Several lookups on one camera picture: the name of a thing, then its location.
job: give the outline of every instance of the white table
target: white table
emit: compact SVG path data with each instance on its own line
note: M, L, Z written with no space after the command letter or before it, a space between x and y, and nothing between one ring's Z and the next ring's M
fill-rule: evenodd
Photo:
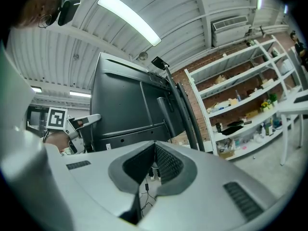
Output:
M299 121L300 121L300 134L299 134L299 147L303 146L304 142L304 121L303 121L303 115L308 114L308 101L303 101L299 103L294 103L295 99L308 95L308 90L301 91L300 87L296 87L295 94L292 95L289 99L281 102L279 104L279 110L278 113L281 114L282 119L282 139L283 139L283 152L280 164L283 166L286 157L287 157L287 151L288 151L288 125L287 125L287 117L288 115L299 115Z

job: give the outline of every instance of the cardboard box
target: cardboard box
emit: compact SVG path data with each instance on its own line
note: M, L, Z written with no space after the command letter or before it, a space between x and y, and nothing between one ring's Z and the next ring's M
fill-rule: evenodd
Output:
M274 83L274 80L269 79L267 82L263 83L261 86L262 86L263 89L265 89L266 87L269 87L273 83Z
M231 157L234 155L234 151L229 151L229 152L223 152L223 153L218 153L219 156L223 159L226 159L228 157Z
M217 84L219 84L219 83L221 83L221 82L223 82L223 81L225 81L226 80L226 78L224 77L224 76L218 76L217 77L217 79L215 80L215 84L217 85Z
M229 98L229 102L230 102L230 105L236 105L239 101L236 98L234 99Z
M253 110L251 112L246 113L247 118L253 118L259 114L258 110Z

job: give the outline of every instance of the brick wall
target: brick wall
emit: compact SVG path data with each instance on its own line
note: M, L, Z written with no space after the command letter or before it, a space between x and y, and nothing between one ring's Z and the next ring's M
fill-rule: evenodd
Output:
M282 46L284 47L284 49L286 51L289 51L290 47L293 46L293 41L290 39L289 35L287 33L278 33L278 34L274 34L275 37L277 38L277 40L282 44ZM261 43L267 40L270 40L270 36L266 36L265 38L257 38L257 40ZM276 49L279 50L279 46L276 45L276 43L273 45L273 47L275 47ZM184 72L184 69L187 69L188 72L192 72L198 68L201 68L213 61L216 61L220 58L222 58L223 54L227 54L230 55L234 52L240 51L244 48L247 48L246 44L243 43L238 43L238 44L234 44L232 46L226 47L224 49L218 50L217 52L214 52L210 55L207 55L189 65L187 65L186 67L182 68L181 70L175 72L174 74L172 74L174 81L177 82L181 82L186 90L186 93L188 95L188 99L191 102L192 105L192 109L194 111L194 114L196 116L198 125L199 125L199 129L202 135L202 139L205 141L209 140L209 135L208 135L208 131L205 125L205 121L200 109L200 106L197 102L197 98L189 84L188 78ZM256 60L258 63L262 62L263 60L260 58L258 60ZM226 71L224 73L224 75L226 77L232 77L234 75L237 75L239 73L242 73L246 70L248 70L251 67L251 63L245 63L243 65L240 65L236 68L233 68L229 71ZM265 72L263 72L263 75L265 78L270 79L276 79L276 73L275 71L269 69ZM209 80L206 80L200 84L197 85L198 90L204 90L210 86L212 86L212 84L214 83L214 80L217 78L217 76L210 78ZM294 81L293 78L291 76L289 76L285 83L291 87L293 87ZM247 90L249 89L254 89L255 87L259 86L260 84L262 84L262 81L260 79L259 76L257 77L253 77L239 85L236 85L235 87L229 88L223 92L220 92L216 95L213 95L207 99L204 99L203 102L206 106L206 108L210 107L211 105L213 105L214 103L217 102L221 102L221 101L225 101L228 98L236 98L236 92L235 90L238 90L239 94L241 95L241 97L245 97L247 96ZM282 86L281 85L277 85L275 88L273 88L271 91L271 93L277 93L278 97L281 97L282 95ZM213 118L210 119L211 124L214 125L217 122L222 123L223 125L227 125L228 123L235 121L238 119L238 116L243 116L245 115L247 112L252 111L254 109L258 109L260 107L260 104L263 102L263 100L267 97L266 94L261 95L260 97L238 107L237 109L233 109L231 111L228 111L226 113L223 113L221 115L215 116ZM174 143L182 143L182 144L188 144L188 139L186 136L186 133L182 133L179 136L173 138L173 142Z

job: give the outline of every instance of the box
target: box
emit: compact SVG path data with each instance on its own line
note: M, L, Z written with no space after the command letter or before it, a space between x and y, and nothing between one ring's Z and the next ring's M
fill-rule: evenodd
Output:
M239 101L236 98L235 99L229 98L229 102L230 102L230 105L236 105Z
M279 71L280 71L280 73L282 75L284 75L284 74L286 74L287 72L289 72L292 69L293 69L293 67L292 67L292 64L291 64L290 60L286 59L286 60L283 61Z
M253 110L251 112L246 113L247 118L253 118L259 114L258 110Z
M266 87L269 87L273 83L274 83L274 80L273 79L269 79L267 82L265 82L261 86L262 86L263 89L265 89Z
M247 121L247 117L246 116L239 116L239 119L243 122Z
M223 159L226 159L228 157L231 157L234 155L234 151L228 151L228 152L224 152L224 153L218 153L219 156Z
M217 77L217 79L215 80L215 84L217 85L217 84L219 84L219 83L221 83L221 82L223 82L223 81L225 81L226 80L226 78L224 77L224 76L218 76Z

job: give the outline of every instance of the bottle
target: bottle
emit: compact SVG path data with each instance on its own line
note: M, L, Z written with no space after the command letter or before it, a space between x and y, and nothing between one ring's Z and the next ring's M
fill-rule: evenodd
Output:
M262 135L263 138L265 138L265 136L266 136L266 131L265 131L265 128L264 128L264 123L262 123L261 126L262 126L261 135Z
M221 126L220 123L216 123L217 132L221 133Z
M236 92L237 100L238 100L238 101L241 101L241 100L242 100L242 99L241 99L241 96L239 95L239 93L237 92L237 90L235 90L235 92Z
M270 119L269 121L269 135L273 134L273 118Z
M270 132L269 132L270 129L269 129L269 128L270 128L270 124L267 124L267 125L265 126L265 133L266 133L267 136L270 135Z

